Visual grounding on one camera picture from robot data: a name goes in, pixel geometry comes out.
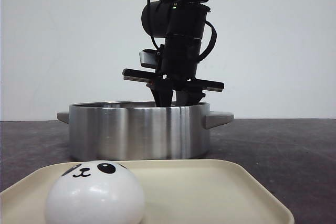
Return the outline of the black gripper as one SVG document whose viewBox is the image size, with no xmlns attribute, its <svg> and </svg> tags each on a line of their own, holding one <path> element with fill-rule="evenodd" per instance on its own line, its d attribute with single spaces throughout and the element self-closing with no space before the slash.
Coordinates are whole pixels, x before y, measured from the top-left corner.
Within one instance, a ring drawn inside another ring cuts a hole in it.
<svg viewBox="0 0 336 224">
<path fill-rule="evenodd" d="M 211 37 L 207 48 L 200 52 L 201 39 L 190 36 L 172 35 L 157 50 L 159 64 L 154 72 L 125 68 L 122 75 L 125 80 L 146 82 L 151 90 L 156 107 L 170 107 L 173 89 L 176 91 L 176 106 L 198 105 L 205 97 L 203 92 L 185 91 L 200 89 L 221 92 L 224 84 L 217 81 L 196 78 L 197 65 L 207 57 L 214 47 L 216 36 Z M 155 80 L 167 77 L 170 83 L 154 83 Z"/>
</svg>

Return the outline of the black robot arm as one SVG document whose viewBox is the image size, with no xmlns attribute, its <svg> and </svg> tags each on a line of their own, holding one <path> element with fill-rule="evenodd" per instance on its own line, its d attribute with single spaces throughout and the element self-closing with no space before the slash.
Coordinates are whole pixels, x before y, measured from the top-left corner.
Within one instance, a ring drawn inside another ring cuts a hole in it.
<svg viewBox="0 0 336 224">
<path fill-rule="evenodd" d="M 205 90 L 221 92 L 224 83 L 196 77 L 197 65 L 213 50 L 217 32 L 206 19 L 209 0 L 147 0 L 141 22 L 151 37 L 164 38 L 140 51 L 140 65 L 154 72 L 124 69 L 124 79 L 145 82 L 157 107 L 199 104 Z"/>
</svg>

